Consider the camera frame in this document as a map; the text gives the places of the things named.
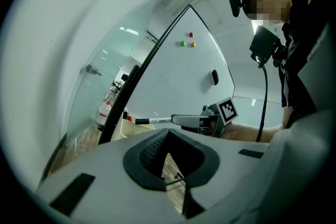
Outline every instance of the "black cable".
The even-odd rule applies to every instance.
[[[263,106],[263,113],[261,115],[260,127],[259,127],[259,132],[258,132],[258,136],[257,136],[256,142],[260,142],[261,133],[263,132],[263,128],[264,128],[264,120],[265,120],[266,106],[267,106],[267,91],[268,91],[267,72],[266,72],[266,68],[264,66],[262,66],[261,68],[263,69],[264,74],[265,74],[266,91],[265,91],[265,100],[264,100],[264,106]]]
[[[171,181],[171,182],[169,182],[169,183],[166,183],[166,186],[173,185],[173,184],[175,184],[175,183],[177,183],[177,182],[180,182],[180,181],[184,181],[184,177],[183,177],[183,178],[179,178],[178,180],[175,180],[175,181]]]

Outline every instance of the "glass door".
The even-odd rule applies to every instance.
[[[149,1],[120,20],[103,39],[100,49],[78,87],[72,103],[67,145],[95,124],[100,106],[120,68],[145,36],[154,1]]]

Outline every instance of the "wooden floor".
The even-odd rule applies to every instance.
[[[58,169],[66,166],[70,162],[76,160],[80,155],[85,154],[92,148],[98,146],[101,132],[97,129],[97,127],[98,124],[94,124],[93,126],[89,127],[80,136],[78,136],[77,139],[68,147],[65,147],[65,145],[63,145],[56,155],[53,164],[51,165],[48,176]],[[176,176],[177,172],[182,174],[175,164],[172,156],[168,153],[165,159],[161,177],[164,177],[164,181],[166,183],[169,183],[176,180],[174,176]],[[167,186],[166,191],[169,199],[172,201],[176,210],[181,213],[185,193],[185,182],[180,181],[173,185],[169,185]]]

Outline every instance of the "person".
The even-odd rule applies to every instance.
[[[324,25],[325,17],[320,12],[320,3],[315,0],[242,0],[241,7],[250,19],[268,20],[283,24],[287,57],[279,66],[281,103],[284,108],[282,124],[264,128],[261,142],[270,142],[274,134],[302,116],[316,111],[314,104],[298,77],[307,57],[316,43]],[[259,127],[230,123],[222,138],[240,141],[255,141]]]

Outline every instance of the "whiteboard eraser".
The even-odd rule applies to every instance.
[[[217,73],[216,69],[212,70],[209,73],[209,76],[210,76],[212,85],[217,85],[219,80],[218,80],[218,73]]]

